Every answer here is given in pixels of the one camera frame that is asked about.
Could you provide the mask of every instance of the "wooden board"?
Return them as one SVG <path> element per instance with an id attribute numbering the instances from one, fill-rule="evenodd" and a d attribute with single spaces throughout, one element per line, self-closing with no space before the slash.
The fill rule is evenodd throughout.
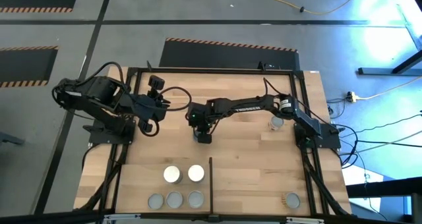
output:
<path id="1" fill-rule="evenodd" d="M 109 76 L 117 78 L 117 70 L 111 69 Z M 150 73 L 142 74 L 140 93 L 148 90 Z M 218 97 L 241 99 L 262 95 L 264 83 L 262 75 L 246 74 L 183 74 L 157 73 L 156 76 L 166 81 L 165 88 L 180 86 L 190 91 L 193 101 L 205 103 Z M 288 76 L 265 76 L 281 93 L 289 94 Z M 318 72 L 305 72 L 305 82 L 311 109 L 323 119 L 329 120 L 325 96 Z M 275 92 L 269 88 L 269 94 Z M 186 104 L 187 96 L 177 90 L 164 94 L 171 101 L 171 107 Z M 225 214 L 256 215 L 309 215 L 307 193 L 304 181 L 303 164 L 299 150 L 295 146 L 293 121 L 285 121 L 279 131 L 271 131 L 268 122 L 271 114 L 266 111 L 253 111 L 234 114 L 220 122 L 213 134 L 213 143 L 197 144 L 193 140 L 192 128 L 185 120 L 186 111 L 167 112 L 160 122 L 159 135 L 149 138 L 139 130 L 129 148 L 127 164 L 122 168 L 117 197 L 117 213 L 144 213 L 148 209 L 147 199 L 153 192 L 165 196 L 172 190 L 184 193 L 192 190 L 206 190 L 207 180 L 198 185 L 191 183 L 184 172 L 182 184 L 167 185 L 162 172 L 167 165 L 188 167 L 194 164 L 206 165 L 208 158 L 213 158 L 214 168 L 214 212 Z M 75 207 L 84 204 L 88 192 L 94 192 L 99 186 L 96 177 L 104 178 L 105 166 L 98 165 L 99 159 L 108 159 L 100 148 L 88 154 L 86 167 L 82 173 Z M 340 162 L 329 150 L 319 149 L 324 182 L 342 207 L 350 211 Z M 93 170 L 93 163 L 98 170 Z M 286 192 L 295 192 L 300 196 L 301 205 L 296 210 L 286 208 L 281 203 L 281 196 Z M 317 210 L 320 200 L 317 188 L 314 188 Z M 204 212 L 209 205 L 199 210 L 183 206 L 178 210 L 163 208 L 162 212 Z"/>

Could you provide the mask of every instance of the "small cup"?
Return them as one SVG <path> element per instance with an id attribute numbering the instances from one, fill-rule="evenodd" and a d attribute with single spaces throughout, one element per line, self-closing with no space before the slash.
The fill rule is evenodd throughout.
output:
<path id="1" fill-rule="evenodd" d="M 273 116 L 270 119 L 270 122 L 268 122 L 268 126 L 270 127 L 271 130 L 274 130 L 274 131 L 277 131 L 283 125 L 284 125 L 284 120 L 275 116 Z"/>
<path id="2" fill-rule="evenodd" d="M 164 179 L 170 184 L 178 184 L 182 177 L 182 172 L 174 165 L 170 165 L 164 170 Z"/>
<path id="3" fill-rule="evenodd" d="M 152 210 L 158 210 L 163 206 L 164 198 L 161 194 L 152 194 L 148 198 L 148 207 Z"/>
<path id="4" fill-rule="evenodd" d="M 171 208 L 180 208 L 183 204 L 183 196 L 178 191 L 171 191 L 166 198 L 166 204 Z"/>
<path id="5" fill-rule="evenodd" d="M 299 196 L 296 193 L 288 192 L 282 195 L 282 203 L 285 207 L 296 209 L 301 205 Z"/>
<path id="6" fill-rule="evenodd" d="M 199 183 L 204 180 L 205 171 L 200 165 L 193 165 L 189 168 L 187 174 L 191 181 Z"/>
<path id="7" fill-rule="evenodd" d="M 191 208 L 200 208 L 204 204 L 204 195 L 197 190 L 192 191 L 188 195 L 187 201 Z"/>

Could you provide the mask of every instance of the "gray floor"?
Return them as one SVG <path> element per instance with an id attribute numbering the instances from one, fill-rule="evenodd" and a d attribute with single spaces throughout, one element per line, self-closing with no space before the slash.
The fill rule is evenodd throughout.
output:
<path id="1" fill-rule="evenodd" d="M 290 0 L 324 11 L 344 0 Z M 96 19 L 102 0 L 77 0 L 75 10 L 61 14 L 0 14 L 0 19 Z M 299 50 L 303 70 L 319 70 L 328 99 L 354 91 L 371 96 L 407 82 L 406 77 L 357 76 L 359 67 L 395 67 L 417 49 L 393 0 L 353 0 L 333 14 L 314 16 L 272 0 L 111 0 L 108 20 L 145 19 L 280 19 L 371 20 L 373 26 L 245 26 L 149 25 L 102 26 L 88 74 L 108 61 L 123 66 L 153 66 L 160 61 L 166 37 L 217 40 L 291 47 Z M 399 20 L 399 24 L 390 21 Z M 0 47 L 59 45 L 51 80 L 46 87 L 0 90 L 0 131 L 25 138 L 23 146 L 0 147 L 0 216 L 31 212 L 64 111 L 50 90 L 64 77 L 76 78 L 84 60 L 93 26 L 0 26 Z M 417 114 L 422 108 L 422 80 L 368 101 L 348 104 L 336 123 L 355 130 Z M 392 141 L 421 129 L 422 118 L 359 135 L 362 140 Z M 76 194 L 81 159 L 88 133 L 75 118 L 57 172 L 46 212 L 69 211 Z M 406 142 L 420 144 L 422 136 Z M 360 150 L 371 147 L 359 144 Z M 344 144 L 343 151 L 349 151 Z M 368 169 L 394 179 L 422 175 L 422 150 L 385 146 L 361 154 Z"/>

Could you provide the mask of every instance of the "metal bracket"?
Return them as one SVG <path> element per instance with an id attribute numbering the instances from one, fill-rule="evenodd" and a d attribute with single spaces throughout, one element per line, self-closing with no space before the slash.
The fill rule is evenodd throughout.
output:
<path id="1" fill-rule="evenodd" d="M 303 74 L 302 70 L 296 70 L 293 71 L 293 74 L 300 80 L 304 80 L 305 79 L 305 75 Z"/>
<path id="2" fill-rule="evenodd" d="M 124 219 L 136 219 L 140 218 L 140 213 L 136 214 L 111 214 L 105 215 L 104 221 L 113 221 L 113 220 L 124 220 Z"/>
<path id="3" fill-rule="evenodd" d="M 126 75 L 126 85 L 131 85 L 131 78 L 138 72 L 138 68 L 130 67 L 127 69 L 127 75 Z"/>
<path id="4" fill-rule="evenodd" d="M 324 224 L 323 219 L 303 218 L 303 217 L 287 217 L 287 223 L 291 224 Z"/>
<path id="5" fill-rule="evenodd" d="M 89 143 L 92 144 L 132 144 L 136 121 L 127 121 L 122 134 L 114 134 L 106 130 L 103 123 L 98 120 L 95 120 L 92 126 L 84 125 L 83 128 L 91 134 Z"/>
<path id="6" fill-rule="evenodd" d="M 208 222 L 209 223 L 219 223 L 221 222 L 221 218 L 219 215 L 209 215 L 208 216 Z"/>
<path id="7" fill-rule="evenodd" d="M 333 126 L 327 124 L 321 124 L 321 135 L 315 137 L 315 139 L 309 140 L 303 129 L 299 124 L 294 124 L 295 139 L 298 147 L 304 148 L 341 148 L 340 140 L 338 138 L 338 130 L 334 129 Z"/>
<path id="8" fill-rule="evenodd" d="M 256 69 L 261 70 L 261 72 L 265 72 L 265 64 L 262 63 L 261 61 L 258 63 L 258 67 Z"/>

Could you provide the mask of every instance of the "white cable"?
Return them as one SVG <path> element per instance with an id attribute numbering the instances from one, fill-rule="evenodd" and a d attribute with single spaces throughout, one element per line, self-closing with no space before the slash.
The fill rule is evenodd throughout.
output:
<path id="1" fill-rule="evenodd" d="M 416 133 L 414 133 L 412 135 L 409 135 L 409 136 L 407 136 L 405 138 L 401 138 L 401 139 L 396 140 L 396 141 L 393 141 L 393 142 L 388 142 L 388 143 L 385 143 L 385 144 L 381 144 L 381 145 L 378 145 L 378 146 L 375 146 L 375 147 L 372 147 L 372 148 L 364 149 L 364 150 L 361 150 L 361 151 L 358 151 L 358 152 L 366 152 L 366 151 L 369 151 L 369 150 L 372 150 L 372 149 L 375 149 L 375 148 L 380 148 L 380 147 L 385 146 L 385 145 L 389 145 L 389 144 L 392 144 L 392 143 L 400 142 L 402 140 L 405 140 L 405 139 L 411 138 L 413 136 L 416 136 L 416 135 L 420 134 L 421 132 L 422 132 L 422 130 L 420 130 L 419 132 L 416 132 Z"/>
<path id="2" fill-rule="evenodd" d="M 421 78 L 422 78 L 422 76 L 418 76 L 417 78 L 415 78 L 415 79 L 413 79 L 413 80 L 410 80 L 409 82 L 406 82 L 406 83 L 404 83 L 404 84 L 401 84 L 401 85 L 395 86 L 395 87 L 393 87 L 393 88 L 388 89 L 388 90 L 387 90 L 387 91 L 385 91 L 385 92 L 381 92 L 381 93 L 378 93 L 378 94 L 376 94 L 376 95 L 369 96 L 369 97 L 367 97 L 367 98 L 361 98 L 361 97 L 359 97 L 358 95 L 356 95 L 356 99 L 362 99 L 362 100 L 372 99 L 372 98 L 375 98 L 375 97 L 377 97 L 377 96 L 381 96 L 381 95 L 383 95 L 383 94 L 385 94 L 385 93 L 387 93 L 387 92 L 389 92 L 389 91 L 395 90 L 395 89 L 397 89 L 397 88 L 401 88 L 402 86 L 405 86 L 405 85 L 407 85 L 407 84 L 411 84 L 412 82 L 415 82 L 416 80 L 419 80 L 419 79 L 421 79 Z"/>

